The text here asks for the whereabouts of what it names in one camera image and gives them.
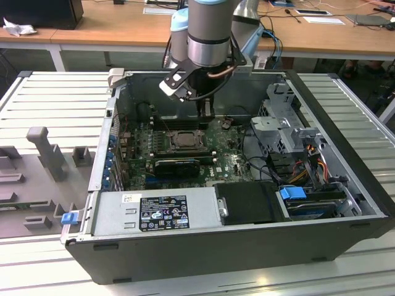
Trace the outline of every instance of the wooden table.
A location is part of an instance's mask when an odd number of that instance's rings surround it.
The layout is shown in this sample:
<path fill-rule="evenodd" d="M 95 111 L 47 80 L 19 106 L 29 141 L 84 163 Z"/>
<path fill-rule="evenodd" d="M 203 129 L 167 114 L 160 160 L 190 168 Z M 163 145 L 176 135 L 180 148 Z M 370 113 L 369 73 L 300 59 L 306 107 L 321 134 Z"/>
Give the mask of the wooden table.
<path fill-rule="evenodd" d="M 125 5 L 113 5 L 112 1 L 83 1 L 84 16 L 76 30 L 38 29 L 37 35 L 13 37 L 5 31 L 0 33 L 0 47 L 46 49 L 56 66 L 56 70 L 65 71 L 61 51 L 103 51 L 103 52 L 163 52 L 170 34 L 169 15 L 143 14 L 145 5 L 128 2 Z M 335 7 L 355 7 L 364 4 L 362 0 L 324 0 Z M 298 7 L 307 8 L 296 2 Z M 332 14 L 369 14 L 373 4 L 367 4 L 354 10 L 339 10 L 328 6 L 319 6 Z M 395 58 L 395 32 L 381 29 L 369 30 L 366 27 L 353 27 L 346 17 L 338 17 L 345 25 L 323 25 L 307 23 L 299 17 L 288 16 L 284 9 L 269 7 L 261 3 L 260 14 L 273 16 L 273 25 L 277 37 L 283 44 L 285 57 L 311 57 L 327 59 L 364 59 L 393 60 Z M 390 18 L 388 14 L 378 14 Z M 267 17 L 263 24 L 270 28 Z M 265 55 L 273 50 L 271 39 L 262 39 L 258 54 Z"/>
<path fill-rule="evenodd" d="M 335 7 L 350 8 L 364 4 L 360 0 L 324 0 Z M 295 1 L 299 8 L 309 9 L 301 3 Z M 321 10 L 327 10 L 333 15 L 344 14 L 371 14 L 373 4 L 364 5 L 358 9 L 340 10 L 329 6 L 320 5 Z M 393 60 L 395 58 L 395 33 L 382 28 L 380 31 L 370 30 L 367 27 L 356 26 L 347 17 L 334 17 L 342 20 L 345 25 L 325 25 L 319 23 L 308 23 L 303 17 L 298 17 L 302 23 L 298 23 L 295 18 L 276 18 L 279 16 L 289 16 L 284 9 L 269 7 L 262 4 L 259 7 L 260 15 L 272 17 L 276 36 L 284 45 L 283 56 L 288 57 L 319 57 L 328 59 L 362 59 L 362 60 Z M 390 19 L 389 14 L 379 13 L 386 19 Z M 268 17 L 262 18 L 266 28 L 271 28 Z M 272 50 L 273 41 L 261 40 L 258 50 Z"/>

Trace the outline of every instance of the black computer case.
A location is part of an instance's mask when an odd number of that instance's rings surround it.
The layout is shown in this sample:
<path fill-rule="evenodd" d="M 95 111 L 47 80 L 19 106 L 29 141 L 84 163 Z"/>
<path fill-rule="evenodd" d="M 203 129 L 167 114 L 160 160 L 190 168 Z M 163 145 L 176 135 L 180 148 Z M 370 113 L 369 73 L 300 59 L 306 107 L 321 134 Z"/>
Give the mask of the black computer case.
<path fill-rule="evenodd" d="M 73 30 L 84 11 L 81 0 L 1 0 L 3 18 L 18 25 Z"/>

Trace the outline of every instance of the motherboard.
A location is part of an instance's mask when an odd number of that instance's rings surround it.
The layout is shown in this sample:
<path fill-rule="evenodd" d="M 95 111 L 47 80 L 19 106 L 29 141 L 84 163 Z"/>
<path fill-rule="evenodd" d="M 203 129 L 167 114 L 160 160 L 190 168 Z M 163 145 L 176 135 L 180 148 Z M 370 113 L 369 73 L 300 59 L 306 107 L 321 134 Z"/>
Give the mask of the motherboard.
<path fill-rule="evenodd" d="M 127 190 L 210 187 L 253 181 L 241 155 L 244 129 L 212 120 L 205 129 L 155 130 L 140 123 L 130 132 L 124 162 Z"/>

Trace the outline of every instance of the green motherboard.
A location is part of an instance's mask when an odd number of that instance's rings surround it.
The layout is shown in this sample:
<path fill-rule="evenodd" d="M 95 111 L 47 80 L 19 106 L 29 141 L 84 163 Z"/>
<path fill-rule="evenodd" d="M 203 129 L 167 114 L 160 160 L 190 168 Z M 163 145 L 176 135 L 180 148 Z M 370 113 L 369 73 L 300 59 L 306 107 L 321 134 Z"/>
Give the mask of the green motherboard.
<path fill-rule="evenodd" d="M 155 163 L 163 159 L 158 151 L 167 151 L 172 143 L 169 135 L 179 138 L 191 131 L 155 131 L 151 125 L 140 123 L 130 134 L 128 143 L 128 181 L 126 190 L 170 189 L 187 187 L 209 187 L 215 183 L 253 181 L 249 165 L 241 155 L 241 141 L 244 130 L 240 126 L 223 127 L 223 120 L 213 120 L 206 129 L 194 131 L 199 135 L 199 148 L 210 153 L 215 151 L 215 162 L 201 162 L 199 176 L 182 179 L 161 179 L 154 174 Z M 199 157 L 180 157 L 177 159 L 198 159 Z"/>

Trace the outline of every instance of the warning label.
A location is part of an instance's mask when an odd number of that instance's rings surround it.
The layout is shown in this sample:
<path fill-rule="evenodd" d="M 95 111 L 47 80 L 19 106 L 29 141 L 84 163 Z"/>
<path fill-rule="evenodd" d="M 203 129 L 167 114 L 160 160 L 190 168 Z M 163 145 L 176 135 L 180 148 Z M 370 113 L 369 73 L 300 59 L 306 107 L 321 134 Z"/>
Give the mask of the warning label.
<path fill-rule="evenodd" d="M 189 228 L 188 216 L 185 195 L 140 199 L 139 229 L 141 231 Z"/>

